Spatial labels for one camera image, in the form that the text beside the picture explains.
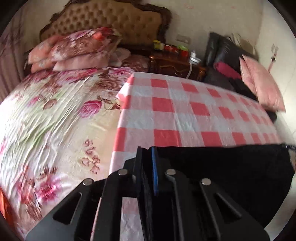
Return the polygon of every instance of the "carved wooden headboard frame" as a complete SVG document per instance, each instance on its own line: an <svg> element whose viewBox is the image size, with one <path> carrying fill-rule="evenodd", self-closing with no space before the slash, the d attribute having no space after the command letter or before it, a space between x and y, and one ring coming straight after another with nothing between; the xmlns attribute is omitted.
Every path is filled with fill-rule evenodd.
<svg viewBox="0 0 296 241"><path fill-rule="evenodd" d="M83 4L83 3L88 3L90 2L91 0L70 0L64 7L64 9L59 12L59 13L55 13L53 14L53 16L51 17L50 19L50 23L47 24L39 33L39 38L40 40L44 40L42 39L42 34L49 30L51 27L52 27L52 24L59 19L59 17L61 17L63 15L63 13L67 10L67 8L69 8L69 6L71 6L72 4ZM168 29L169 27L169 24L171 22L171 19L172 19L172 14L171 12L167 9L167 8L164 8L164 7L158 7L158 6L155 6L155 5L151 5L151 4L146 4L146 5L142 5L140 4L140 1L141 0L113 0L113 1L116 1L116 2L121 2L121 3L130 3L132 4L135 8L137 9L140 9L142 11L152 11L152 12L157 12L160 14L161 16L161 23L159 25L159 28L158 28L158 32L157 32L157 40L160 40L161 42L165 43L165 33L166 33L166 30Z"/></svg>

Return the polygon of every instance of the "wall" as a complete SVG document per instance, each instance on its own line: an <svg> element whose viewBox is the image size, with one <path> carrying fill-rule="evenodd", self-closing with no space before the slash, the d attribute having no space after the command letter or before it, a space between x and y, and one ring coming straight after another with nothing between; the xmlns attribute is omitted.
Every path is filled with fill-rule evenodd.
<svg viewBox="0 0 296 241"><path fill-rule="evenodd" d="M296 39L286 21L267 0L263 14L256 50L259 62L268 68L273 53L272 45L278 47L276 62L270 71L283 95L286 113L278 114L276 127L284 141L296 140Z"/></svg>
<svg viewBox="0 0 296 241"><path fill-rule="evenodd" d="M53 13L61 11L68 0L29 0L25 17L26 50L39 41L39 31L49 22ZM167 42L176 41L177 34L191 38L190 49L204 56L208 33L222 35L239 33L255 45L259 35L262 0L143 0L168 8L173 19L167 32Z"/></svg>

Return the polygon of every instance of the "wall outlet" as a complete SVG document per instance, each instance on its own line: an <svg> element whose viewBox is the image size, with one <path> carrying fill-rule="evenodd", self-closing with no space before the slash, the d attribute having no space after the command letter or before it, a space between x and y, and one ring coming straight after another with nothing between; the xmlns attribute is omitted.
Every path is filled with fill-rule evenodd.
<svg viewBox="0 0 296 241"><path fill-rule="evenodd" d="M178 34L176 40L185 44L191 44L191 38Z"/></svg>

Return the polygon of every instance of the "tablecloth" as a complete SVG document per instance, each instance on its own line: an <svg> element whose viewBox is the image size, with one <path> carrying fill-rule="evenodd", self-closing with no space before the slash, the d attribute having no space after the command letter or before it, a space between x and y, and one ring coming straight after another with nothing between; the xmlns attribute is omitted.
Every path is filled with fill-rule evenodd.
<svg viewBox="0 0 296 241"><path fill-rule="evenodd" d="M280 143L261 105L213 85L135 72L118 93L118 123L110 173L136 156L138 146L237 146ZM121 240L143 240L137 201L124 198Z"/></svg>

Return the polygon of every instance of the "nightstand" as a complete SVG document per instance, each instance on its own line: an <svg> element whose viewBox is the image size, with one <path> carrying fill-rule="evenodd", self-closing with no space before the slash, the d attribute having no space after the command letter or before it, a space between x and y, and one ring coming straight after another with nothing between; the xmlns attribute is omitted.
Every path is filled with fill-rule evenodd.
<svg viewBox="0 0 296 241"><path fill-rule="evenodd" d="M153 52L150 56L150 73L166 74L186 78L190 70L189 58L167 52ZM206 74L206 67L192 65L191 80L201 81Z"/></svg>

